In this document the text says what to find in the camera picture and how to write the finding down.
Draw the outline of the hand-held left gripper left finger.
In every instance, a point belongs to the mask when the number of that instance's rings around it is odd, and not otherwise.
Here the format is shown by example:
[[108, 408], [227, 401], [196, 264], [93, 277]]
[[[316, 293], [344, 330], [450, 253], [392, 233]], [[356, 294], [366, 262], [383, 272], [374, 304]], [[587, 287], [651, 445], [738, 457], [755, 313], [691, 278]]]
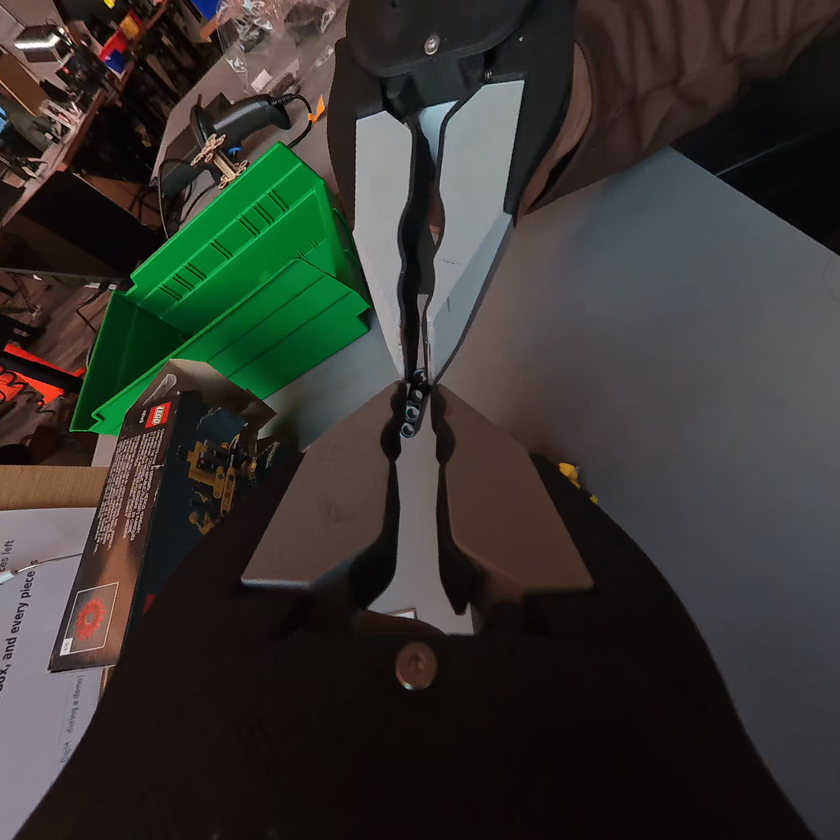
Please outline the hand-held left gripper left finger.
[[331, 426], [306, 450], [241, 581], [371, 605], [396, 570], [404, 383]]

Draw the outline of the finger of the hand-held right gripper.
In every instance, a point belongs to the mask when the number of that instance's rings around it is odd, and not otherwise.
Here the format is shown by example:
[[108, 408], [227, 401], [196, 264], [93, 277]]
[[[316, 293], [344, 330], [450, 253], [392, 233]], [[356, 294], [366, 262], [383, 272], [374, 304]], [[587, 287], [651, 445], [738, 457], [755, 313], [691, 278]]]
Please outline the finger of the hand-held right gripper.
[[400, 379], [417, 369], [427, 142], [414, 119], [383, 110], [355, 124], [353, 239]]
[[426, 108], [424, 130], [440, 117], [437, 193], [443, 229], [434, 288], [425, 307], [425, 361], [437, 383], [463, 342], [512, 226], [505, 210], [524, 80], [480, 87], [462, 102]]

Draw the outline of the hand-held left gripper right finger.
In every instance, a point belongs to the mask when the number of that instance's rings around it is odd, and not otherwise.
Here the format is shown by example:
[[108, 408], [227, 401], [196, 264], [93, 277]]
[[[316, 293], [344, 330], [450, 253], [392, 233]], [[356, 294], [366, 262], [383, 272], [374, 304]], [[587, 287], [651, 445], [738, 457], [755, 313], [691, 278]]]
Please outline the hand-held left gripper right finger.
[[429, 396], [440, 580], [456, 614], [594, 582], [529, 452], [460, 396]]

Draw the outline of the yellow lego bulldozer model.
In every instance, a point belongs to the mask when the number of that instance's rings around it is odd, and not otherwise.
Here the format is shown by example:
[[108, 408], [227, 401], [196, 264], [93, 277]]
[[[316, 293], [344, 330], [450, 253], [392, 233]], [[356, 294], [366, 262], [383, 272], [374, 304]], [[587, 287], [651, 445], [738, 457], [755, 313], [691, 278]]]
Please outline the yellow lego bulldozer model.
[[595, 494], [592, 494], [587, 489], [583, 488], [579, 466], [568, 462], [559, 462], [558, 469], [575, 488], [586, 493], [590, 501], [592, 501], [595, 505], [599, 504], [599, 498]]

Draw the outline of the black lego beam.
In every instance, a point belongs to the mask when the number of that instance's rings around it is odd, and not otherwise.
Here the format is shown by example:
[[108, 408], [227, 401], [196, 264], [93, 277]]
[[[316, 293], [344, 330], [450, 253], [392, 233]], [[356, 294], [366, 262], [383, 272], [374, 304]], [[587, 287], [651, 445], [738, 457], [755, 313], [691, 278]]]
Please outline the black lego beam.
[[421, 426], [431, 385], [427, 370], [418, 369], [405, 385], [403, 412], [400, 421], [400, 436], [413, 438]]

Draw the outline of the person's right forearm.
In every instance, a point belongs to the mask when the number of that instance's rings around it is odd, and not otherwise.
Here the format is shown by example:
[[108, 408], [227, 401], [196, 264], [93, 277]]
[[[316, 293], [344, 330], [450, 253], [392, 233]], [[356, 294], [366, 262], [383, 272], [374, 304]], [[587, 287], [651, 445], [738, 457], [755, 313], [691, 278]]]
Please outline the person's right forearm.
[[838, 1], [592, 1], [574, 11], [559, 133], [520, 201], [547, 206], [632, 168], [838, 34]]

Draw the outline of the dark lego box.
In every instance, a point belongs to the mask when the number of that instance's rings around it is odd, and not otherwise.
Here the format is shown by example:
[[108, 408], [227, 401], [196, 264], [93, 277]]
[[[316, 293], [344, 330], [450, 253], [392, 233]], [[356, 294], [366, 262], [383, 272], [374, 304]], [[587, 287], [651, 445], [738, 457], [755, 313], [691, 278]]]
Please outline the dark lego box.
[[117, 664], [177, 566], [297, 452], [275, 412], [205, 362], [170, 360], [126, 413], [49, 658]]

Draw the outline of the clear plastic bags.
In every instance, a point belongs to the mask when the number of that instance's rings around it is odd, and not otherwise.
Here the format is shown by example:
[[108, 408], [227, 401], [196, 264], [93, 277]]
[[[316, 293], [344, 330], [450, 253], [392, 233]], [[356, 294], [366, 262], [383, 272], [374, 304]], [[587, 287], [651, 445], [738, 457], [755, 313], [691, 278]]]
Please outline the clear plastic bags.
[[241, 77], [279, 62], [303, 67], [334, 44], [342, 1], [218, 2], [213, 22], [223, 57]]

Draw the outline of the green plastic bin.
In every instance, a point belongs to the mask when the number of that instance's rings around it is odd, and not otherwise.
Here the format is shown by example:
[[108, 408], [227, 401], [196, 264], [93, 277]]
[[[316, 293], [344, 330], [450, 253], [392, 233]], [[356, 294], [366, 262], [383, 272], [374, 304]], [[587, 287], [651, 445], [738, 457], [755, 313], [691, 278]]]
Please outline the green plastic bin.
[[275, 143], [114, 291], [71, 421], [118, 434], [168, 361], [272, 396], [370, 328], [350, 228], [326, 182]]

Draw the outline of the tan lattice model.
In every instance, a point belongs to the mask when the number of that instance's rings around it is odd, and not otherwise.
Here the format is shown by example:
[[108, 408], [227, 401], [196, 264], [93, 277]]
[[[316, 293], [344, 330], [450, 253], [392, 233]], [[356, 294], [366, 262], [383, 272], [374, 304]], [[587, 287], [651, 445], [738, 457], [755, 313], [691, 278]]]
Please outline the tan lattice model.
[[222, 191], [233, 184], [249, 167], [248, 161], [233, 161], [224, 151], [226, 134], [212, 133], [205, 141], [202, 149], [192, 159], [193, 169], [215, 167], [218, 170], [217, 189]]

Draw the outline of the brown cardboard board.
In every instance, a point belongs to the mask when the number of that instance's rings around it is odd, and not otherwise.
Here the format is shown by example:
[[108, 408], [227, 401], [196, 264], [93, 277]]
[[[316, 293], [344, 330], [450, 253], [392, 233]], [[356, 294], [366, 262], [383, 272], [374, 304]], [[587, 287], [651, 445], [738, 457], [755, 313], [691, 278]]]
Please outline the brown cardboard board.
[[96, 508], [109, 469], [57, 465], [2, 465], [1, 511]]

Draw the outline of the white instruction sheet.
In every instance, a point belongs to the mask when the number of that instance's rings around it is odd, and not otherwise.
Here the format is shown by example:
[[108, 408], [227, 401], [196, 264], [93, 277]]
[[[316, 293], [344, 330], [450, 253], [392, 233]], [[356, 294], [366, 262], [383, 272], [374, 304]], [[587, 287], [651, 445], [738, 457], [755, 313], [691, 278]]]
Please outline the white instruction sheet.
[[[81, 553], [94, 508], [2, 511], [1, 569]], [[97, 708], [102, 670], [51, 674], [80, 560], [1, 586], [1, 838], [14, 837], [67, 766]]]

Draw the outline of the orange red sign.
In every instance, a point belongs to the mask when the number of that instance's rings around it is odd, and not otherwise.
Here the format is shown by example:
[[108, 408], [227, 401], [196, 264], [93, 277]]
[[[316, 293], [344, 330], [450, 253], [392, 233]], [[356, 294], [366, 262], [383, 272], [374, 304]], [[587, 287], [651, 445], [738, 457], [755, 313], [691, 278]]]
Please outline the orange red sign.
[[[88, 366], [83, 364], [74, 371], [67, 371], [56, 364], [21, 348], [18, 343], [8, 341], [3, 352], [14, 358], [15, 362], [24, 362], [28, 366], [41, 365], [52, 372], [67, 374], [83, 380]], [[66, 388], [37, 379], [15, 367], [9, 367], [5, 362], [1, 366], [1, 417], [7, 417], [13, 409], [27, 406], [35, 412], [39, 421], [53, 421], [70, 408], [70, 404], [77, 396], [70, 394]]]

